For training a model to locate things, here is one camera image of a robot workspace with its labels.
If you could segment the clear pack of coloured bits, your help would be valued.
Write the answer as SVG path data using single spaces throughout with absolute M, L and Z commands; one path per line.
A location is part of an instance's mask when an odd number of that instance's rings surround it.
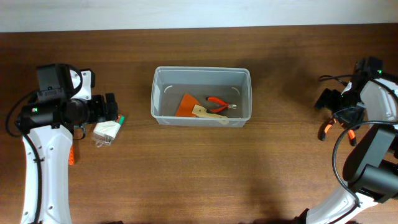
M 94 140 L 95 146 L 110 146 L 118 135 L 124 120 L 125 116 L 119 114 L 118 118 L 114 121 L 97 123 L 92 135 L 92 140 Z

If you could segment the clear plastic container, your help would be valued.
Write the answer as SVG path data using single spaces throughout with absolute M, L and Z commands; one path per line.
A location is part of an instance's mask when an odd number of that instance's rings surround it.
M 185 95 L 196 99 L 207 113 L 221 107 L 211 102 L 211 97 L 236 105 L 236 108 L 218 112 L 218 118 L 201 118 L 195 114 L 191 117 L 177 116 Z M 163 125 L 240 128 L 252 115 L 250 72 L 245 68 L 158 67 L 152 83 L 150 112 Z

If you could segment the orange scraper wooden handle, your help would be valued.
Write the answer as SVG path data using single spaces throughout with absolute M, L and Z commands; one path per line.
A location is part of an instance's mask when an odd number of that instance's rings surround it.
M 199 117 L 199 118 L 217 118 L 217 122 L 227 125 L 229 121 L 227 121 L 226 116 L 222 116 L 216 113 L 208 112 L 208 110 L 201 106 L 199 101 L 194 98 L 192 95 L 184 94 L 177 112 L 175 114 L 176 117 Z

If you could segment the small red cutting pliers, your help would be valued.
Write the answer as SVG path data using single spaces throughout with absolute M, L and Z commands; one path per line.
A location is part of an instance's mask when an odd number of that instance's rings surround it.
M 237 108 L 234 104 L 229 104 L 224 102 L 223 100 L 215 97 L 215 96 L 207 96 L 206 101 L 216 103 L 219 107 L 215 109 L 208 109 L 207 112 L 209 113 L 219 113 L 223 110 L 235 110 Z

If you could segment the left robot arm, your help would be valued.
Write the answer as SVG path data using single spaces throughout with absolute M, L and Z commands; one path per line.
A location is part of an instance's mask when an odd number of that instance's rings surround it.
M 71 223 L 68 167 L 74 132 L 94 124 L 93 138 L 110 145 L 123 123 L 112 93 L 92 95 L 95 73 L 56 63 L 37 68 L 39 90 L 16 119 L 26 155 L 22 223 Z

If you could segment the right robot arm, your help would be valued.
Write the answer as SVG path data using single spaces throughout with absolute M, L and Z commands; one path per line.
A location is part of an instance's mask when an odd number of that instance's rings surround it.
M 353 223 L 367 208 L 397 199 L 397 76 L 376 57 L 356 62 L 344 90 L 324 89 L 315 108 L 331 116 L 319 129 L 319 140 L 340 123 L 343 132 L 332 152 L 332 169 L 340 186 L 321 204 L 305 209 L 294 223 Z

